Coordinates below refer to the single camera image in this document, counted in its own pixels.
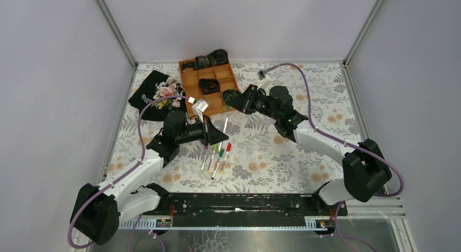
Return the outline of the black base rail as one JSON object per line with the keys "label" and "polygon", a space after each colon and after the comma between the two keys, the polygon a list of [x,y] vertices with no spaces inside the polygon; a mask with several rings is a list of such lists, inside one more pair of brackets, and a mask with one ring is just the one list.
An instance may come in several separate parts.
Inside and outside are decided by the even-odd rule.
{"label": "black base rail", "polygon": [[346,205],[327,205],[314,194],[169,192],[158,184],[160,203],[147,216],[160,217],[160,228],[310,228],[331,234],[335,216],[347,216]]}

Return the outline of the rolled dark tie right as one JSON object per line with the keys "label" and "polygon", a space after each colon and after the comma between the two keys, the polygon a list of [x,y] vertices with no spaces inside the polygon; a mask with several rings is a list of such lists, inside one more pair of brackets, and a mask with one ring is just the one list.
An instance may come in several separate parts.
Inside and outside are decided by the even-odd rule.
{"label": "rolled dark tie right", "polygon": [[241,92],[237,89],[227,89],[223,91],[222,93],[222,98],[225,104],[227,104],[227,100],[235,98],[237,96],[241,95]]}

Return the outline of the dark tie back left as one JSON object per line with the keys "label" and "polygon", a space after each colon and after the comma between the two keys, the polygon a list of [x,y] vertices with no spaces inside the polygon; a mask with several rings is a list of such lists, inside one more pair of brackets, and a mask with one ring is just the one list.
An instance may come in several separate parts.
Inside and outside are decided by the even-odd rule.
{"label": "dark tie back left", "polygon": [[187,68],[192,68],[193,70],[201,70],[205,68],[212,67],[211,59],[209,56],[196,56],[193,61],[184,62],[180,65],[181,72],[184,72]]}

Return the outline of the floral patterned table cover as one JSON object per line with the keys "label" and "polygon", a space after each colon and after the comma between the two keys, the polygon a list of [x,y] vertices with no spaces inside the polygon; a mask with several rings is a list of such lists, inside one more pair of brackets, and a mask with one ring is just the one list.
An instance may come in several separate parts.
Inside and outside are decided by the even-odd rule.
{"label": "floral patterned table cover", "polygon": [[[358,122],[338,63],[283,66],[269,74],[274,85],[286,86],[294,108],[314,124],[347,139],[360,141]],[[237,111],[212,117],[225,128],[232,148],[215,178],[202,163],[211,152],[198,142],[180,147],[176,158],[153,173],[148,183],[171,192],[312,193],[324,182],[342,177],[342,168],[313,147],[281,137],[273,120]]]}

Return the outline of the rolled dark tie centre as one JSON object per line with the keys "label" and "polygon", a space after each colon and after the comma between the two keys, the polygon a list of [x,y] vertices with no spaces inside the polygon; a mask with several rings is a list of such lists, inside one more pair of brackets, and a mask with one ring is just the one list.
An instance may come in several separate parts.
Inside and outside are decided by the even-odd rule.
{"label": "rolled dark tie centre", "polygon": [[220,83],[217,79],[200,79],[198,85],[204,95],[220,92]]}

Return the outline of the aluminium frame rail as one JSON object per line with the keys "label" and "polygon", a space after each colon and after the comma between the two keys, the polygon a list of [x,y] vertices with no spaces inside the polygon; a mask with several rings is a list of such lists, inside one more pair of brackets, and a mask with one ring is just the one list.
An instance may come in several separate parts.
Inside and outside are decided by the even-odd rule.
{"label": "aluminium frame rail", "polygon": [[116,42],[118,43],[123,55],[127,59],[132,68],[137,68],[138,62],[136,61],[128,43],[124,39],[120,28],[118,27],[107,3],[105,0],[94,0],[99,11],[101,12],[104,20],[106,21],[111,33],[113,34]]}

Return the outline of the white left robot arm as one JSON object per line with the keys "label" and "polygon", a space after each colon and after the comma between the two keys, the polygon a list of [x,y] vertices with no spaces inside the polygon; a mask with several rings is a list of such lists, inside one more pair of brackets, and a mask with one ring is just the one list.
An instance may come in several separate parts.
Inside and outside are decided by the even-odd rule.
{"label": "white left robot arm", "polygon": [[157,208],[161,200],[158,192],[150,188],[137,189],[177,156],[181,144],[200,141],[206,146],[228,139],[228,135],[218,130],[206,115],[189,124],[184,112],[169,112],[161,132],[142,148],[140,158],[99,185],[87,183],[79,190],[68,240],[72,241],[72,231],[76,229],[98,245],[107,243],[120,223]]}

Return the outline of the rolled dark tie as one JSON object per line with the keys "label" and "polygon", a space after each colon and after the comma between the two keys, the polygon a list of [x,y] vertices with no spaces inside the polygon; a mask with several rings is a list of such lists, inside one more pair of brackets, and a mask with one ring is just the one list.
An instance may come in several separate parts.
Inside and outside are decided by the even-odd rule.
{"label": "rolled dark tie", "polygon": [[220,83],[217,79],[200,79],[198,85],[204,95],[220,92]]}
{"label": "rolled dark tie", "polygon": [[227,89],[223,91],[222,93],[222,98],[225,104],[227,104],[227,100],[235,98],[237,96],[241,95],[241,92],[237,89]]}
{"label": "rolled dark tie", "polygon": [[211,52],[211,61],[213,66],[221,66],[229,63],[228,53],[224,49],[217,49]]}

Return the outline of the rolled dark tie back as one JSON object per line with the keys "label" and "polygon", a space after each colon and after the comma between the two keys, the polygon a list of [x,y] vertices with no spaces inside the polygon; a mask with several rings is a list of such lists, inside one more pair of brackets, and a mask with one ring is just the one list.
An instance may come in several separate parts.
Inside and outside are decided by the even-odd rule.
{"label": "rolled dark tie back", "polygon": [[211,52],[211,61],[213,66],[221,66],[229,63],[228,53],[224,49],[217,49]]}

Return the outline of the black floral cloth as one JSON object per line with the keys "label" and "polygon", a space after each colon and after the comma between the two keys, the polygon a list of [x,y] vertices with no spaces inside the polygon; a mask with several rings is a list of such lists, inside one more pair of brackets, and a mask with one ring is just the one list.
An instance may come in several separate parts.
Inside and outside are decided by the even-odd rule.
{"label": "black floral cloth", "polygon": [[186,100],[171,98],[171,96],[185,96],[185,91],[179,80],[158,71],[152,71],[141,83],[140,87],[128,100],[128,103],[141,112],[150,102],[160,101],[146,109],[142,119],[148,121],[164,121],[171,111],[186,112]]}

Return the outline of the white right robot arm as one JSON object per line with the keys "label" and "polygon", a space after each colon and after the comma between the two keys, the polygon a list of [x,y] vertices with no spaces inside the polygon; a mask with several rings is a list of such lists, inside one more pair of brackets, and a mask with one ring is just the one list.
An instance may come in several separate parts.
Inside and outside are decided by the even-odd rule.
{"label": "white right robot arm", "polygon": [[274,86],[265,94],[250,85],[244,93],[225,102],[244,114],[259,112],[274,119],[274,126],[282,137],[313,147],[342,165],[343,178],[325,183],[314,193],[327,205],[350,199],[365,203],[392,177],[376,142],[367,139],[348,143],[314,129],[310,119],[294,109],[292,96],[285,86]]}

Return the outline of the wooden compartment tray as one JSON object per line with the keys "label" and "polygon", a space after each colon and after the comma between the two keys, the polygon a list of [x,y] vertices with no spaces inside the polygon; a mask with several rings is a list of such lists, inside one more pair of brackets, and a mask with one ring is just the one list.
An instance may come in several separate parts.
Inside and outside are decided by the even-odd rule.
{"label": "wooden compartment tray", "polygon": [[204,114],[207,116],[234,111],[234,108],[226,104],[224,97],[225,92],[239,91],[231,65],[211,65],[199,70],[194,69],[194,66],[194,59],[179,62],[180,77],[186,95],[197,100],[206,100],[208,107]]}

